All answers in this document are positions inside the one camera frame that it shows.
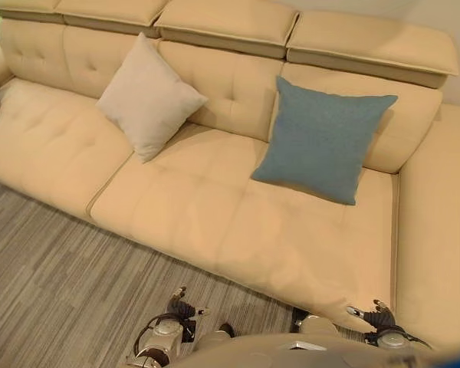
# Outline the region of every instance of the striped carpet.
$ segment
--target striped carpet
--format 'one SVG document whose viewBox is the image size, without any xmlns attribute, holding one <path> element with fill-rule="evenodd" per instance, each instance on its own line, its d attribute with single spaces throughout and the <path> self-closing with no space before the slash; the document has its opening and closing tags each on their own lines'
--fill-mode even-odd
<svg viewBox="0 0 460 368">
<path fill-rule="evenodd" d="M 286 304 L 0 185 L 0 368 L 117 367 L 181 285 L 212 310 L 196 339 L 226 321 L 237 334 L 290 328 Z"/>
</svg>

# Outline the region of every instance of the blue pillow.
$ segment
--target blue pillow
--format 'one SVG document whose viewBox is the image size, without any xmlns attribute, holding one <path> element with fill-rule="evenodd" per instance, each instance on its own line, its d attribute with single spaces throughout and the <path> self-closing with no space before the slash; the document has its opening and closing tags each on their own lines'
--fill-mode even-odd
<svg viewBox="0 0 460 368">
<path fill-rule="evenodd" d="M 279 112 L 271 142 L 252 178 L 291 184 L 335 202 L 354 195 L 368 146 L 397 96 L 343 97 L 278 76 Z"/>
</svg>

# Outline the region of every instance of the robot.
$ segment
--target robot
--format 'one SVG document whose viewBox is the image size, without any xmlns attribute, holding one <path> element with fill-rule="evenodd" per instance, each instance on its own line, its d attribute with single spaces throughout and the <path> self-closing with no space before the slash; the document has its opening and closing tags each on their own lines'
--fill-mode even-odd
<svg viewBox="0 0 460 368">
<path fill-rule="evenodd" d="M 396 325 L 390 309 L 374 301 L 376 311 L 365 312 L 348 307 L 347 312 L 374 327 L 365 342 L 342 338 L 327 319 L 308 315 L 298 323 L 298 333 L 276 333 L 235 337 L 233 329 L 223 324 L 217 331 L 203 336 L 194 353 L 178 360 L 181 343 L 194 341 L 194 316 L 209 311 L 196 310 L 182 301 L 186 288 L 179 288 L 166 313 L 152 318 L 140 331 L 133 346 L 133 356 L 123 368 L 423 368 L 430 366 L 430 346 Z M 151 337 L 140 349 L 140 338 L 148 330 Z"/>
</svg>

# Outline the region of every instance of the tufted button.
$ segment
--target tufted button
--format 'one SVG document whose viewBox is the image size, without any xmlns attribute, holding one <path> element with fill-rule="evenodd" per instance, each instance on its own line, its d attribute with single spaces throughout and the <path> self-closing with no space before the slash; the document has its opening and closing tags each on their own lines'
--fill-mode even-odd
<svg viewBox="0 0 460 368">
<path fill-rule="evenodd" d="M 226 97 L 230 101 L 233 101 L 235 99 L 235 76 L 232 76 L 232 79 L 230 80 L 228 89 L 226 91 Z"/>
<path fill-rule="evenodd" d="M 42 121 L 43 121 L 43 119 L 41 117 L 31 120 L 31 122 L 25 127 L 24 133 L 28 132 L 31 129 L 33 129 L 34 127 L 39 125 Z"/>
<path fill-rule="evenodd" d="M 95 143 L 96 143 L 96 140 L 94 138 L 87 139 L 85 140 L 84 147 L 88 148 L 88 147 L 95 146 Z"/>
<path fill-rule="evenodd" d="M 67 128 L 62 127 L 60 129 L 58 129 L 56 132 L 52 133 L 51 138 L 52 139 L 58 138 L 59 136 L 63 136 L 66 132 L 67 132 Z"/>
<path fill-rule="evenodd" d="M 87 62 L 87 69 L 89 71 L 97 71 L 97 68 L 94 66 L 94 63 L 92 63 L 92 61 L 90 60 Z"/>
</svg>

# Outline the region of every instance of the sofa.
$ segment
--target sofa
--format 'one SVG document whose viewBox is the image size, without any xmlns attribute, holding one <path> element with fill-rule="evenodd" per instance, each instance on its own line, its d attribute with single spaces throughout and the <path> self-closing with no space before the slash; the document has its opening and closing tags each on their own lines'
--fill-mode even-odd
<svg viewBox="0 0 460 368">
<path fill-rule="evenodd" d="M 368 331 L 386 302 L 436 347 L 460 345 L 458 73 L 441 31 L 265 0 L 0 0 L 0 182 L 280 301 Z M 141 163 L 96 108 L 143 32 L 208 102 Z M 393 94 L 356 205 L 251 179 L 276 77 Z"/>
</svg>

